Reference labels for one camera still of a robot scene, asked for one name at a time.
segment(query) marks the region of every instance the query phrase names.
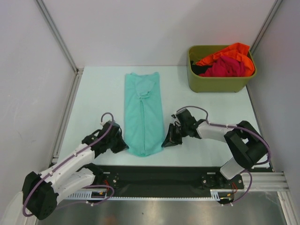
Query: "olive green bin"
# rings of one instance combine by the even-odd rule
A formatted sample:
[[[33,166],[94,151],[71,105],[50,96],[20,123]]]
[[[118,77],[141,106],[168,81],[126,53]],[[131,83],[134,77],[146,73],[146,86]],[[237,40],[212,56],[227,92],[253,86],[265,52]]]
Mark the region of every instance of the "olive green bin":
[[[187,78],[188,84],[194,92],[238,92],[242,90],[248,81],[256,75],[256,66],[252,55],[248,57],[252,60],[255,71],[248,77],[202,77],[193,73],[190,61],[194,64],[204,57],[218,52],[227,45],[195,45],[188,50],[187,54]]]

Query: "orange cloth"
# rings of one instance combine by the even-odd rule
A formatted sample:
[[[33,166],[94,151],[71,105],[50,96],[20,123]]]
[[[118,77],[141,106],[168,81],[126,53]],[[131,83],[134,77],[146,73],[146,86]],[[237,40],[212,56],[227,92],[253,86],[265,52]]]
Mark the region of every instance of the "orange cloth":
[[[252,74],[255,71],[255,68],[252,60],[247,56],[249,52],[249,48],[250,46],[248,45],[244,45],[242,43],[235,43],[216,53],[206,56],[205,58],[197,62],[196,65],[198,66],[212,65],[221,56],[227,56],[239,62],[243,62],[245,65],[245,76],[252,76]]]

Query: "teal shirt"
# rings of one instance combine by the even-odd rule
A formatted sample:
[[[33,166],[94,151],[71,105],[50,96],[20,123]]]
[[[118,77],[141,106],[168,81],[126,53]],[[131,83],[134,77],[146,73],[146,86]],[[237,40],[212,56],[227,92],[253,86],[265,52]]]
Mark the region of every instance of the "teal shirt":
[[[142,157],[158,153],[163,149],[164,135],[159,73],[126,74],[125,142],[128,151]]]

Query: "white wall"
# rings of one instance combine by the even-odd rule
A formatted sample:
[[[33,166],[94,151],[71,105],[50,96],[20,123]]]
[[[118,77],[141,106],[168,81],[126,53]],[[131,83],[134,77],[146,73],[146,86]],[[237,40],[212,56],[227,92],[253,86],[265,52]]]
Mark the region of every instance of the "white wall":
[[[275,0],[45,0],[79,67],[186,65],[193,45],[251,45]]]
[[[74,74],[33,0],[0,1],[0,218],[45,169]]]
[[[276,171],[284,171],[300,209],[300,1],[282,3],[254,59],[249,87]]]

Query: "metal floor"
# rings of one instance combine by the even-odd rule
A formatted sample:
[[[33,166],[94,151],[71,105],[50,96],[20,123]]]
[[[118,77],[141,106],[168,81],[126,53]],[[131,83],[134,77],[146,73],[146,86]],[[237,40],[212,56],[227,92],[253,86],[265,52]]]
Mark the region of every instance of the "metal floor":
[[[199,201],[108,201],[56,210],[38,225],[286,225],[277,192],[250,192],[231,206]]]

